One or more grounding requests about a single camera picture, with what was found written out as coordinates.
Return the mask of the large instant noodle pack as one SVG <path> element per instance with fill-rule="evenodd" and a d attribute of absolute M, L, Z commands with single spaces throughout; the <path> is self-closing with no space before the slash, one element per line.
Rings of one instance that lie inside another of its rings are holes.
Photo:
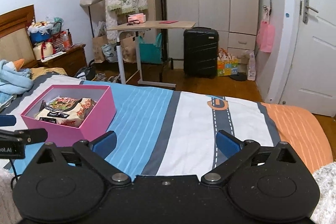
<path fill-rule="evenodd" d="M 35 120 L 78 128 L 95 105 L 91 98 L 57 96 L 49 102 L 42 101 Z"/>

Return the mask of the pink cardboard box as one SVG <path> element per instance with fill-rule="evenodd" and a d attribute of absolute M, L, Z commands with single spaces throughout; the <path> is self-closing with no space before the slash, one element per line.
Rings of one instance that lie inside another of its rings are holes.
<path fill-rule="evenodd" d="M 48 142 L 64 147 L 102 136 L 116 113 L 108 85 L 52 85 L 21 117 L 29 129 L 45 129 Z"/>

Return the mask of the light blue plush blanket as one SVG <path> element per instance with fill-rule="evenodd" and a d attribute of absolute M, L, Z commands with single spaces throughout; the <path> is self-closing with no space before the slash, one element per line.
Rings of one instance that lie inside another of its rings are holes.
<path fill-rule="evenodd" d="M 1 105 L 33 87 L 31 70 L 22 69 L 25 60 L 1 60 Z"/>

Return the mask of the white pink package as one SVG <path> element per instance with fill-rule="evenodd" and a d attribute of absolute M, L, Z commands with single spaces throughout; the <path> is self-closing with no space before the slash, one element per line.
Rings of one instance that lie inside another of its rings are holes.
<path fill-rule="evenodd" d="M 247 63 L 247 80 L 255 81 L 256 80 L 256 60 L 255 54 L 253 51 L 247 51 L 246 57 L 248 57 Z"/>

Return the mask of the dark backpack on floor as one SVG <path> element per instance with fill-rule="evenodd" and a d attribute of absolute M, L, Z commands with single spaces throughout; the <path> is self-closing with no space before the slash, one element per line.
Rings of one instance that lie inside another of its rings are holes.
<path fill-rule="evenodd" d="M 77 71 L 75 74 L 75 78 L 81 79 L 81 80 L 88 80 L 91 81 L 96 77 L 96 70 L 94 67 L 82 67 Z"/>

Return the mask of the wooden headboard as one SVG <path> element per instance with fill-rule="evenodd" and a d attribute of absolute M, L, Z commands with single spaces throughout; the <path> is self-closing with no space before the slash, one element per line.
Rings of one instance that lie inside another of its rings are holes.
<path fill-rule="evenodd" d="M 33 5 L 1 14 L 1 60 L 16 61 L 24 59 L 23 68 L 38 66 L 27 32 L 34 19 Z"/>

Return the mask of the cream bag red ribbon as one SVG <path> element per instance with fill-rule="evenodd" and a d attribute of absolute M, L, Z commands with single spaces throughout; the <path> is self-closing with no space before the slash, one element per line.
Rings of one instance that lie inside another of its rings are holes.
<path fill-rule="evenodd" d="M 54 48 L 50 42 L 40 42 L 33 47 L 36 60 L 42 60 L 54 54 Z"/>

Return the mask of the wooden nightstand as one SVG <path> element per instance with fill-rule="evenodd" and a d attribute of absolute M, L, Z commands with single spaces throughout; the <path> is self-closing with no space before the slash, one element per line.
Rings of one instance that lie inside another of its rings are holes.
<path fill-rule="evenodd" d="M 63 68 L 68 76 L 74 76 L 81 68 L 87 66 L 84 47 L 85 44 L 76 44 L 66 53 L 47 62 L 38 61 L 38 65 L 47 68 Z"/>

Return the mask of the blue gift basket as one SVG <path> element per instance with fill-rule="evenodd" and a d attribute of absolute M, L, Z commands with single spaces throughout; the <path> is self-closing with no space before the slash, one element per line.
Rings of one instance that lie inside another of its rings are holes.
<path fill-rule="evenodd" d="M 36 44 L 48 40 L 51 36 L 52 29 L 53 24 L 48 21 L 32 21 L 27 29 L 31 43 Z"/>

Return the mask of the brown paper bag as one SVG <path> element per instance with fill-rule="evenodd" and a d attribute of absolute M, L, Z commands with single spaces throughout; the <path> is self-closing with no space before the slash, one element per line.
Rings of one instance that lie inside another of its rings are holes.
<path fill-rule="evenodd" d="M 94 62 L 102 63 L 105 61 L 105 55 L 102 51 L 102 47 L 108 43 L 106 37 L 106 24 L 103 21 L 99 21 L 98 25 L 93 30 L 92 47 L 94 53 Z"/>

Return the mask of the white door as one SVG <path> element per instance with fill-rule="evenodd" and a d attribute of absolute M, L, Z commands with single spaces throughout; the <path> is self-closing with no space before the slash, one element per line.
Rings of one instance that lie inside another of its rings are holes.
<path fill-rule="evenodd" d="M 289 76 L 281 102 L 313 114 L 335 116 L 335 0 L 310 0 L 319 11 L 302 21 L 303 0 Z"/>

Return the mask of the black suitcase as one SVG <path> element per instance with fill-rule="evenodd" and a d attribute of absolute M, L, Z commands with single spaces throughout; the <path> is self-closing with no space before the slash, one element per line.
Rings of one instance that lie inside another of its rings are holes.
<path fill-rule="evenodd" d="M 183 71 L 189 77 L 214 78 L 217 75 L 219 33 L 207 27 L 183 32 Z"/>

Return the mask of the pink hanging bag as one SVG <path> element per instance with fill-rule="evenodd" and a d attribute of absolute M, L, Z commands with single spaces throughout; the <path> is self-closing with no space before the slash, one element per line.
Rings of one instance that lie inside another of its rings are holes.
<path fill-rule="evenodd" d="M 261 52 L 271 53 L 275 38 L 275 27 L 270 24 L 270 7 L 262 7 L 262 18 L 257 32 L 256 43 Z"/>

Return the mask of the rolling side table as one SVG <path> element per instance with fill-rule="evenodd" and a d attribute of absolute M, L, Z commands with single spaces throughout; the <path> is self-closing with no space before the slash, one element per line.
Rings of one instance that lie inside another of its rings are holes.
<path fill-rule="evenodd" d="M 162 53 L 163 41 L 161 40 L 161 35 L 157 36 L 157 39 L 154 44 L 143 43 L 142 37 L 139 36 L 140 33 L 144 33 L 149 30 L 169 30 L 169 29 L 180 29 L 187 30 L 195 26 L 194 21 L 146 21 L 144 23 L 135 23 L 135 24 L 121 24 L 118 26 L 113 26 L 106 30 L 106 33 L 109 34 L 112 31 L 116 32 L 116 50 L 117 50 L 117 60 L 118 60 L 118 69 L 119 69 L 119 78 L 122 84 L 127 84 L 130 79 L 127 79 L 125 76 L 125 70 L 123 66 L 123 55 L 121 48 L 120 36 L 123 33 L 133 33 L 135 41 L 135 54 L 136 54 L 136 63 L 137 71 L 136 74 L 139 75 L 139 80 L 137 84 L 152 86 L 152 87 L 161 87 L 161 88 L 170 88 L 175 89 L 176 85 L 172 83 L 164 83 L 162 81 L 162 74 L 159 74 L 159 82 L 155 81 L 145 81 L 142 77 L 142 67 L 141 62 L 153 63 L 153 64 L 165 64 L 166 62 L 173 62 L 172 59 L 164 57 Z"/>

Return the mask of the pink tissue box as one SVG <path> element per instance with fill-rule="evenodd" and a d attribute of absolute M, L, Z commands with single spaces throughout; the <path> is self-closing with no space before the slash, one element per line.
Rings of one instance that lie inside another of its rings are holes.
<path fill-rule="evenodd" d="M 137 14 L 130 14 L 127 17 L 127 22 L 132 24 L 141 24 L 146 22 L 146 14 L 137 13 Z"/>

